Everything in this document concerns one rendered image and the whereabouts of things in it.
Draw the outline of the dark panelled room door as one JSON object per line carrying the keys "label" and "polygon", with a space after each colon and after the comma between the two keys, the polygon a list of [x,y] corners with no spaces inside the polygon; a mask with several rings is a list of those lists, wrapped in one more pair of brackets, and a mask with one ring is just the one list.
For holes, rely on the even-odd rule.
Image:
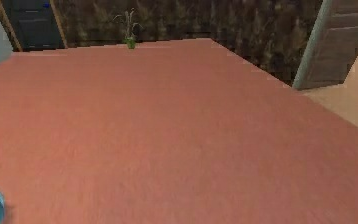
{"label": "dark panelled room door", "polygon": [[24,51],[63,49],[51,0],[2,0]]}

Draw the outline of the house plant in green pot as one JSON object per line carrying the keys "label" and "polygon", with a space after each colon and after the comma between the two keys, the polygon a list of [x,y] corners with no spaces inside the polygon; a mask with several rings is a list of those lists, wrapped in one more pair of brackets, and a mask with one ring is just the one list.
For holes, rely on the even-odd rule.
{"label": "house plant in green pot", "polygon": [[131,8],[130,10],[126,10],[123,14],[118,14],[113,18],[113,21],[118,20],[125,26],[123,42],[129,49],[134,49],[136,47],[136,35],[134,34],[134,28],[136,26],[142,28],[140,23],[133,21],[134,14],[135,9]]}

